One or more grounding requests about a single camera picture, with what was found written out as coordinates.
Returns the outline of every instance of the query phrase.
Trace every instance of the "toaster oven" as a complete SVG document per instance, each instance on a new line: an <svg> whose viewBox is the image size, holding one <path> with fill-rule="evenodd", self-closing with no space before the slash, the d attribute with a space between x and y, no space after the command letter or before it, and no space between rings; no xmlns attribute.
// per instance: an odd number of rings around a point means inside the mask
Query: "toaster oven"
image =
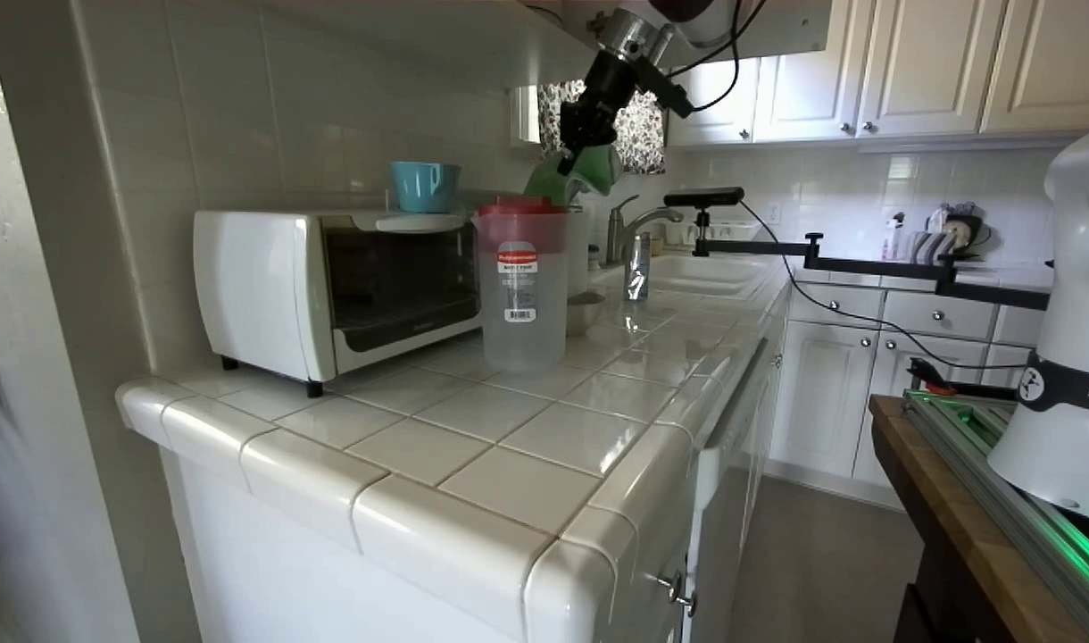
<svg viewBox="0 0 1089 643"><path fill-rule="evenodd" d="M344 371L477 329L472 226L376 222L195 210L194 282L220 365L278 371L322 397Z"/></svg>

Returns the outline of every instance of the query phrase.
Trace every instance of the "drawer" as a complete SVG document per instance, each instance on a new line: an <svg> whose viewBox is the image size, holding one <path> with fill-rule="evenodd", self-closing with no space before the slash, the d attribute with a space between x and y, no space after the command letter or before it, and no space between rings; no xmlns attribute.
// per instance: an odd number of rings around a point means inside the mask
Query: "drawer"
<svg viewBox="0 0 1089 643"><path fill-rule="evenodd" d="M881 289L849 289L849 286L804 286L804 292L810 292L826 308L792 292L792 304L789 304L792 323L874 327L879 304L884 299Z"/></svg>
<svg viewBox="0 0 1089 643"><path fill-rule="evenodd" d="M1032 308L1001 308L992 345L1036 347L1043 329L1043 313Z"/></svg>
<svg viewBox="0 0 1089 643"><path fill-rule="evenodd" d="M884 323L907 333L990 340L998 327L998 304L951 299L931 292L888 292Z"/></svg>

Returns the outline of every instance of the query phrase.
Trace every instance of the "faucet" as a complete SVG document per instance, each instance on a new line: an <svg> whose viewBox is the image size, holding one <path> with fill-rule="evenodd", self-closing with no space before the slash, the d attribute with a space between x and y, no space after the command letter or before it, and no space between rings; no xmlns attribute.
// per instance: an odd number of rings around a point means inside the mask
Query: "faucet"
<svg viewBox="0 0 1089 643"><path fill-rule="evenodd" d="M639 198L631 195L631 198L626 198L621 204L612 207L612 217L607 217L607 260L602 260L602 268L613 268L613 265L626 260L630 245L635 241L635 232L642 226L651 226L658 217L683 222L683 210L673 210L673 207L658 207L658 210L651 210L651 216L642 216L635 222L621 222L621 207L631 204L631 202L639 202Z"/></svg>

